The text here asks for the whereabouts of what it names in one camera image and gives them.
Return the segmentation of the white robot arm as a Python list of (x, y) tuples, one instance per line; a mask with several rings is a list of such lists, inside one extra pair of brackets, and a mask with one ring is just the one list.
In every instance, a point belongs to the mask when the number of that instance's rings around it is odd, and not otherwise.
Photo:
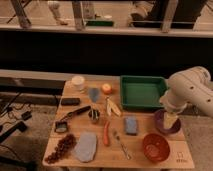
[(169, 89), (160, 98), (163, 105), (163, 127), (170, 129), (178, 119), (178, 114), (195, 105), (207, 116), (213, 118), (213, 90), (209, 88), (211, 75), (201, 66), (192, 67), (172, 74), (167, 80)]

